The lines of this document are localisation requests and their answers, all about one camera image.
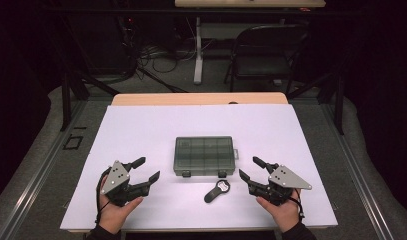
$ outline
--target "hand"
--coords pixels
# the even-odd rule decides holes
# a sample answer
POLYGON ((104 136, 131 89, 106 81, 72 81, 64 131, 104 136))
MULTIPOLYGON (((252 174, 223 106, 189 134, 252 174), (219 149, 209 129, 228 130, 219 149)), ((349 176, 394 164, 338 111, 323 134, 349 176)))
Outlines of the hand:
MULTIPOLYGON (((103 188, 106 179, 107 175, 101 181, 100 190, 103 188)), ((138 197, 123 207, 118 207, 110 203, 109 198, 104 194, 100 194, 99 201, 100 207, 103 208, 100 212, 101 218, 99 225, 106 229, 106 231, 116 234, 121 230, 126 217, 143 201, 143 197, 138 197)))
MULTIPOLYGON (((293 191, 291 195, 296 200, 299 197, 297 191, 293 191)), ((299 222, 299 206, 291 200, 287 200, 280 206, 275 206, 262 197, 257 197, 256 201, 272 215, 283 233, 290 230, 299 222)))

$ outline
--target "sleeve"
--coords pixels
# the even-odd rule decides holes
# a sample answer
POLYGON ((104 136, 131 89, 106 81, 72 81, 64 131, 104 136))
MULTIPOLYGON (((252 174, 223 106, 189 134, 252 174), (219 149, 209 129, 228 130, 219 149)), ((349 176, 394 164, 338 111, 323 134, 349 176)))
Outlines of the sleeve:
POLYGON ((117 234, 112 234, 106 229, 97 225, 93 230, 91 230, 90 235, 87 236, 86 240, 120 240, 121 231, 117 234))
POLYGON ((282 238, 283 240, 316 240, 315 235, 301 222, 284 232, 282 238))

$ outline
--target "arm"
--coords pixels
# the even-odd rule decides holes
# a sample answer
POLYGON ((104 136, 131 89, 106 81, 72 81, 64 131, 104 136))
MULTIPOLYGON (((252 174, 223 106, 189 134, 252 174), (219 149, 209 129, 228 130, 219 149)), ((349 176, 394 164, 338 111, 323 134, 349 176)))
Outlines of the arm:
MULTIPOLYGON (((100 188, 106 182, 105 176, 100 184, 100 188)), ((118 240, 121 239, 120 230, 125 223, 128 215, 143 201, 142 197, 136 198, 127 203, 123 207, 118 207, 112 204, 106 195, 100 194, 99 206, 102 206, 100 211, 100 221, 98 225, 91 230, 91 234, 87 240, 118 240)))
MULTIPOLYGON (((294 191, 292 198, 298 198, 298 192, 294 191)), ((299 221, 299 207, 293 201, 286 201, 280 206, 275 206, 262 197, 256 201, 268 211, 277 223, 284 240, 314 240, 316 237, 306 226, 299 221)))

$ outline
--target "table leg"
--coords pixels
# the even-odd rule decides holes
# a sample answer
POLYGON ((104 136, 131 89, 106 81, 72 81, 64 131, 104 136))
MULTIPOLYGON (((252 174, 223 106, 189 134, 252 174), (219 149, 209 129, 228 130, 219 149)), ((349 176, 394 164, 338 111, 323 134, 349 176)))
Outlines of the table leg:
POLYGON ((202 83, 203 58, 202 58, 202 38, 200 34, 200 18, 196 21, 196 67, 194 70, 194 84, 202 83))

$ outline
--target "black curtain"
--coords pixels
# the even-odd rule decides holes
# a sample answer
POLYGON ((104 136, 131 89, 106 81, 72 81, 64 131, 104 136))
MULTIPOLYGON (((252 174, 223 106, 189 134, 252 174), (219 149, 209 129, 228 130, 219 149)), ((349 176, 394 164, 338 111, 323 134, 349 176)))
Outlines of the black curtain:
MULTIPOLYGON (((345 96, 357 108, 374 166, 407 209, 407 1, 326 2, 317 11, 368 7, 373 14, 368 38, 343 72, 345 96)), ((307 82, 332 69, 360 24, 355 19, 312 21, 313 38, 303 54, 299 80, 307 82)))
POLYGON ((22 162, 60 86, 59 64, 29 1, 0 1, 0 194, 22 162))

